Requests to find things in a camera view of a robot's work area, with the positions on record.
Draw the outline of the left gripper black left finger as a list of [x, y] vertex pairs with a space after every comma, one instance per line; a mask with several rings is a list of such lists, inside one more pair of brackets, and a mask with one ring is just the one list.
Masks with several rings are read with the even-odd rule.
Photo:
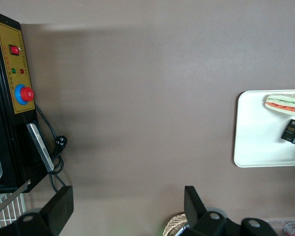
[[58, 236], [74, 211], [73, 187], [62, 187], [38, 212], [17, 220], [17, 236]]

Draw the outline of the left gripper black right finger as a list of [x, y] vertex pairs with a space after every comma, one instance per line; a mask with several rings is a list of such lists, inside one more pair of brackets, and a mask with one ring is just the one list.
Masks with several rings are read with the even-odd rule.
[[220, 212], [207, 210], [194, 186], [185, 186], [184, 213], [189, 228], [185, 236], [228, 236], [228, 220]]

